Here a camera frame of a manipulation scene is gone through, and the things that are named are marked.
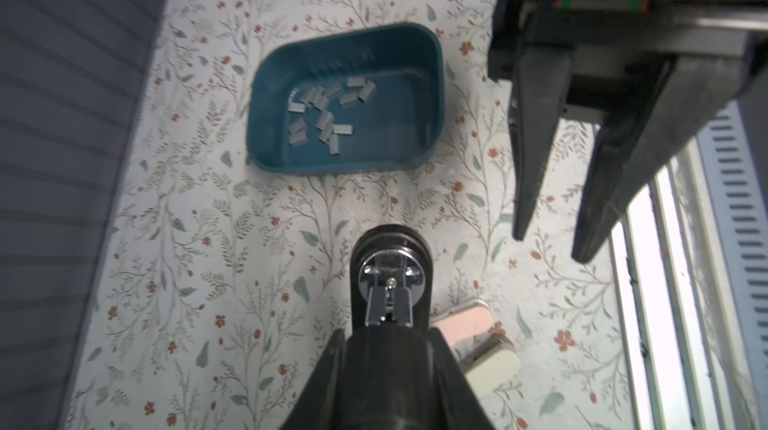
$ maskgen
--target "floral pattern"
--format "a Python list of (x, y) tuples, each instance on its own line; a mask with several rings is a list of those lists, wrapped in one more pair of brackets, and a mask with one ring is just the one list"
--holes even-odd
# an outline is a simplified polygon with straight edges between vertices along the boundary
[[(168, 0), (66, 428), (278, 428), (350, 327), (357, 238), (428, 241), (433, 313), (484, 299), (522, 370), (498, 428), (632, 426), (613, 273), (570, 257), (594, 128), (562, 122), (528, 237), (511, 237), (508, 82), (485, 73), (494, 0)], [(250, 83), (286, 42), (419, 22), (442, 45), (446, 127), (408, 172), (286, 176), (246, 156)]]

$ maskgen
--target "floral tablecloth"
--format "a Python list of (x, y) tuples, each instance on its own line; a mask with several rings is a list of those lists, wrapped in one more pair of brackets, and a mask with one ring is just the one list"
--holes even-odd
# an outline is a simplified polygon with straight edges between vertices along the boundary
[[(508, 84), (486, 78), (495, 0), (168, 0), (66, 428), (278, 428), (349, 328), (361, 233), (404, 223), (435, 260), (433, 312), (494, 310), (522, 370), (482, 399), (498, 428), (630, 428), (606, 248), (569, 255), (594, 129), (561, 123), (528, 237), (510, 236)], [(278, 46), (398, 21), (434, 31), (447, 115), (409, 172), (261, 172), (250, 82)]]

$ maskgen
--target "gray slatted wall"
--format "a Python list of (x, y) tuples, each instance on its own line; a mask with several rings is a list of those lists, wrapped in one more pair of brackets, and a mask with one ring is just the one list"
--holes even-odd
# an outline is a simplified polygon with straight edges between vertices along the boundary
[(163, 0), (0, 0), (0, 428), (56, 428)]

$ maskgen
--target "pink object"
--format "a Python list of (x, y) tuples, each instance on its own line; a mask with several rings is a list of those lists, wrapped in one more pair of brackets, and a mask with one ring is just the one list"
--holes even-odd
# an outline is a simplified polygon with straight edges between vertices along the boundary
[(493, 326), (493, 315), (484, 301), (474, 301), (466, 309), (457, 308), (447, 316), (432, 321), (432, 327), (439, 329), (449, 346), (462, 340), (485, 333)]

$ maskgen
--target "blue plastic bin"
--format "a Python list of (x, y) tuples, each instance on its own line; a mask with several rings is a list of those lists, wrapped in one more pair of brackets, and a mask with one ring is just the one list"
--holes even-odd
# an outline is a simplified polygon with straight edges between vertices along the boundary
[[(341, 108), (338, 96), (348, 76), (376, 84), (369, 102)], [(334, 123), (351, 124), (331, 156), (315, 122), (320, 110), (289, 113), (288, 103), (313, 86), (339, 82), (341, 93), (327, 110)], [(254, 78), (246, 145), (251, 160), (270, 172), (357, 173), (408, 169), (424, 163), (435, 148), (445, 117), (442, 51), (431, 31), (413, 23), (348, 32), (295, 42), (274, 50)], [(288, 144), (288, 127), (299, 117), (308, 143)]]

